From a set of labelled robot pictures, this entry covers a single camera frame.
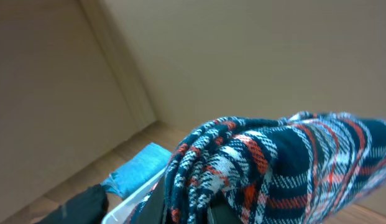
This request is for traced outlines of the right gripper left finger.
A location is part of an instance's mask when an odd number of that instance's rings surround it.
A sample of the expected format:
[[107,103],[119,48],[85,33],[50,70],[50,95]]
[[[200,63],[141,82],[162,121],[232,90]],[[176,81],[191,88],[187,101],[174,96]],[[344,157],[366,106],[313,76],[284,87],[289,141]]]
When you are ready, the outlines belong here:
[[152,195],[136,218],[135,224],[162,224],[165,209],[165,181],[161,177]]

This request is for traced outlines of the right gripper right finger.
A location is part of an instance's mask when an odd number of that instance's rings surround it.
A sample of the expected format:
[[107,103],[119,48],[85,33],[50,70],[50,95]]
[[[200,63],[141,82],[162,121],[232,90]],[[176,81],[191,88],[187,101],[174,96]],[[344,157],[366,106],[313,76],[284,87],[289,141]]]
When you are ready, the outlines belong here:
[[242,224],[225,198],[214,198],[208,209],[208,224]]

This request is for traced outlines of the plaid shirt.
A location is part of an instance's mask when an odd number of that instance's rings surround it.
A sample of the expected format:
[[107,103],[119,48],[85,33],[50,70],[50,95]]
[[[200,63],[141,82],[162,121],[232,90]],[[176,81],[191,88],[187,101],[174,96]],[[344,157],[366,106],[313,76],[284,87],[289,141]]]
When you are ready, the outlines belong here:
[[386,119],[214,119],[183,139],[162,177],[163,223],[207,223],[214,198],[243,223],[320,223],[386,184]]

